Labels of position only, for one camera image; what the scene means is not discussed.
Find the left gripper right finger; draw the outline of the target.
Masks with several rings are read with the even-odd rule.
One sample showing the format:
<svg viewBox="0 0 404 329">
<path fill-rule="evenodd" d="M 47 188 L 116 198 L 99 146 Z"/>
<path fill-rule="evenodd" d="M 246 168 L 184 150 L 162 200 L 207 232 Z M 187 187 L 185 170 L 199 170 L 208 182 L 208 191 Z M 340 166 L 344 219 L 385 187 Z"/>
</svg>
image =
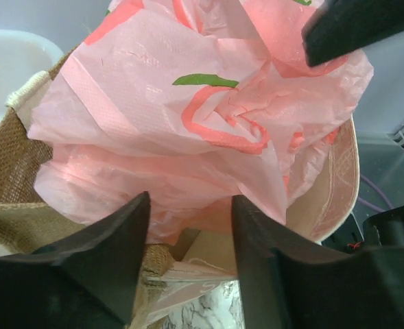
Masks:
<svg viewBox="0 0 404 329">
<path fill-rule="evenodd" d="M 351 253 L 302 237 L 241 195 L 232 227 L 247 328 L 404 328 L 404 206 L 365 220 Z"/>
</svg>

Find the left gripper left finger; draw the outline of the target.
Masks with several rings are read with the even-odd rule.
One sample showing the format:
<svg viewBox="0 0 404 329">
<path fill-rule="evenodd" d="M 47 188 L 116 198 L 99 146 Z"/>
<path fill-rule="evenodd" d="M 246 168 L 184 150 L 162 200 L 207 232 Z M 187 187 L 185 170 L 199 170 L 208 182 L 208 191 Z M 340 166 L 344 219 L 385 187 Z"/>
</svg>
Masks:
<svg viewBox="0 0 404 329">
<path fill-rule="evenodd" d="M 0 257 L 0 328 L 129 325 L 150 209 L 144 192 L 67 238 Z"/>
</svg>

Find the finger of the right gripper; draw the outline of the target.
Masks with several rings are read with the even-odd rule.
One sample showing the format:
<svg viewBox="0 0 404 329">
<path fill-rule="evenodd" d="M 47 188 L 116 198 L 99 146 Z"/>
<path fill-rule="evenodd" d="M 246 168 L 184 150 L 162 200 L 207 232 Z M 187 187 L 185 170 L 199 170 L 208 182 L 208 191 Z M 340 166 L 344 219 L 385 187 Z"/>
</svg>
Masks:
<svg viewBox="0 0 404 329">
<path fill-rule="evenodd" d="M 404 32 L 404 0 L 326 1 L 302 29 L 308 66 L 315 67 Z"/>
</svg>

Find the brown burlap tote bag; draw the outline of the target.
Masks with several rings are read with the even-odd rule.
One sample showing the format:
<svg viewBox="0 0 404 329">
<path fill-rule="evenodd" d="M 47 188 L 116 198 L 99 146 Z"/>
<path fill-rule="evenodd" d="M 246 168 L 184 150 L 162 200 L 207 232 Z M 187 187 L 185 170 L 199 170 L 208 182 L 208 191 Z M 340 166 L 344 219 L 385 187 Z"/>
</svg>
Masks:
<svg viewBox="0 0 404 329">
<path fill-rule="evenodd" d="M 146 245 L 150 196 L 141 193 L 82 227 L 32 190 L 52 150 L 31 141 L 8 108 L 0 122 L 0 328 L 157 328 L 166 274 L 179 264 L 161 244 Z M 357 259 L 269 219 L 234 196 L 237 277 L 247 328 L 351 328 Z"/>
</svg>

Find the pink plastic grocery bag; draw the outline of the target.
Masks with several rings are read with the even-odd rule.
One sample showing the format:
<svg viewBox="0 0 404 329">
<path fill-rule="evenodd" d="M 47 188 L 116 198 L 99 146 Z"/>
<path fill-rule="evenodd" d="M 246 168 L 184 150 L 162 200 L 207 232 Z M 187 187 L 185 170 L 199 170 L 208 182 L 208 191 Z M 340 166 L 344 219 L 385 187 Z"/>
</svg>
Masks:
<svg viewBox="0 0 404 329">
<path fill-rule="evenodd" d="M 35 191 L 90 225 L 144 191 L 149 243 L 230 230 L 231 199 L 323 241 L 359 190 L 363 51 L 311 68 L 312 1 L 112 1 L 33 109 Z"/>
</svg>

